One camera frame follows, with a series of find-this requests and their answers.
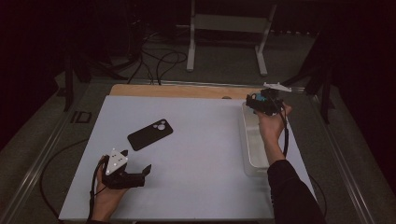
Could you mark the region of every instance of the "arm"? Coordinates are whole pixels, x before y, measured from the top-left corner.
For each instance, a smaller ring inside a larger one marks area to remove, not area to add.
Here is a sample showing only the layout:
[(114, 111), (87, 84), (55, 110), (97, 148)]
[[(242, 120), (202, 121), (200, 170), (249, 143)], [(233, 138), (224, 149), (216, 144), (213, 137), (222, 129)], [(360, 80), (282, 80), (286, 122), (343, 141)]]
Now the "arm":
[[(282, 115), (286, 117), (291, 107), (284, 106)], [(267, 116), (259, 111), (256, 114), (259, 116), (260, 133), (270, 164), (268, 182), (276, 223), (326, 223), (311, 191), (281, 151), (278, 139), (284, 129), (282, 118), (279, 114)]]
[(109, 189), (102, 183), (103, 166), (99, 167), (96, 174), (97, 185), (95, 204), (91, 219), (87, 220), (87, 224), (107, 224), (111, 215), (116, 211), (122, 196), (128, 189)]

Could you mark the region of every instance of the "plastic container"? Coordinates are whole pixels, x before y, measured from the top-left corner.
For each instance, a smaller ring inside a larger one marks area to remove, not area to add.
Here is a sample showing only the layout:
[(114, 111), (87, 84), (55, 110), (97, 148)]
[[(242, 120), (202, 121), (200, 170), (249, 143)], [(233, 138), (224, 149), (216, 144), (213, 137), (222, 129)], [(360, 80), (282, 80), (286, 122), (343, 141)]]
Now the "plastic container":
[(264, 142), (260, 136), (259, 118), (253, 109), (242, 103), (239, 118), (239, 133), (241, 136), (244, 170), (246, 175), (267, 176), (269, 163), (265, 154)]

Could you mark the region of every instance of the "gray floor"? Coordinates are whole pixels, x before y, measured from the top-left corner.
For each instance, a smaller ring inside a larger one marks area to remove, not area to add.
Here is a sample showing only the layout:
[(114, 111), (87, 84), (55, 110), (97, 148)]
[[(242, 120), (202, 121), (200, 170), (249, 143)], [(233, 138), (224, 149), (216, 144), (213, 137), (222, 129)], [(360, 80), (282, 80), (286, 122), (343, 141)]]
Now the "gray floor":
[[(187, 53), (185, 39), (181, 38), (176, 43), (164, 43), (161, 40), (159, 37), (153, 38), (145, 46), (146, 51), (160, 58), (168, 51), (154, 48), (172, 48)], [(194, 71), (187, 72), (186, 63), (180, 63), (163, 76), (163, 84), (193, 82), (260, 86), (263, 82), (281, 82), (298, 73), (314, 41), (310, 36), (270, 35), (264, 52), (269, 75), (261, 77), (253, 43), (216, 43), (214, 46), (213, 42), (200, 39)], [(158, 60), (148, 55), (144, 55), (144, 59), (150, 72), (155, 75)], [(169, 61), (175, 59), (175, 55), (166, 58)], [(169, 66), (170, 64), (161, 64), (160, 72)], [(137, 64), (120, 74), (129, 77), (136, 67)], [(148, 69), (142, 66), (132, 83), (149, 83), (147, 75)], [(62, 74), (57, 77), (60, 86), (64, 84), (63, 78)], [(43, 167), (40, 163), (44, 164), (51, 155), (60, 152), (49, 164), (42, 182), (50, 203), (60, 212), (87, 144), (84, 140), (90, 137), (101, 105), (115, 83), (124, 81), (98, 73), (95, 73), (89, 84), (76, 81), (77, 99), (69, 113), (63, 112), (64, 98), (52, 96), (2, 150), (1, 221), (21, 224), (56, 223), (56, 218), (40, 195), (36, 177), (42, 169), (37, 167)], [(302, 80), (294, 86), (303, 87), (305, 83), (306, 80)], [(290, 125), (307, 171), (318, 181), (326, 196), (328, 223), (396, 223), (395, 197), (336, 88), (332, 88), (331, 99), (331, 124), (325, 125), (318, 117), (315, 97), (304, 94), (285, 97), (285, 101), (293, 106)], [(91, 122), (70, 123), (75, 111), (92, 113)], [(318, 186), (313, 185), (319, 206), (324, 209), (324, 200)]]

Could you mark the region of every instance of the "table leg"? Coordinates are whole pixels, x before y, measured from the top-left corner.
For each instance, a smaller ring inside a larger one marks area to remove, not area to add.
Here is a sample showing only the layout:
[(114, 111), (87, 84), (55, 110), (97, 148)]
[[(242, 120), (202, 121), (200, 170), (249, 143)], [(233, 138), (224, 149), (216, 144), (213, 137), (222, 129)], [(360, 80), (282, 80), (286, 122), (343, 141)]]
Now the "table leg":
[(191, 24), (190, 24), (190, 47), (187, 58), (187, 71), (194, 70), (195, 60), (195, 0), (191, 0)]
[(270, 14), (268, 15), (264, 32), (262, 33), (262, 42), (260, 43), (260, 45), (256, 46), (255, 48), (257, 63), (259, 64), (259, 69), (260, 69), (260, 75), (263, 77), (266, 77), (268, 75), (268, 72), (267, 72), (267, 67), (265, 66), (264, 57), (262, 56), (262, 51), (264, 49), (265, 42), (267, 41), (268, 35), (270, 33), (271, 23), (274, 18), (275, 11), (276, 11), (276, 5), (272, 5)]

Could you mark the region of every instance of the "table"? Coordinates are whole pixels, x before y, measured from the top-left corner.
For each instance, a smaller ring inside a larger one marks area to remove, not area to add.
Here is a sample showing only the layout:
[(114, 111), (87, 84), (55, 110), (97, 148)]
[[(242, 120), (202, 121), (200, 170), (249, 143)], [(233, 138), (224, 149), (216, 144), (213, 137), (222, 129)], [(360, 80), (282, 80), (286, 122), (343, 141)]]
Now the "table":
[[(150, 162), (153, 165), (146, 186), (128, 191), (113, 215), (115, 219), (186, 221), (273, 218), (267, 179), (244, 173), (237, 126), (239, 108), (246, 94), (258, 90), (114, 86), (96, 121), (60, 219), (86, 218), (88, 205), (76, 204), (88, 201), (87, 189), (91, 181), (87, 179), (91, 178), (91, 170), (98, 158), (108, 154), (112, 147), (129, 149), (128, 173), (140, 172)], [(223, 96), (233, 99), (220, 99)], [(158, 144), (133, 152), (126, 135), (163, 118), (171, 124), (174, 133)], [(288, 158), (314, 194), (292, 129)]]

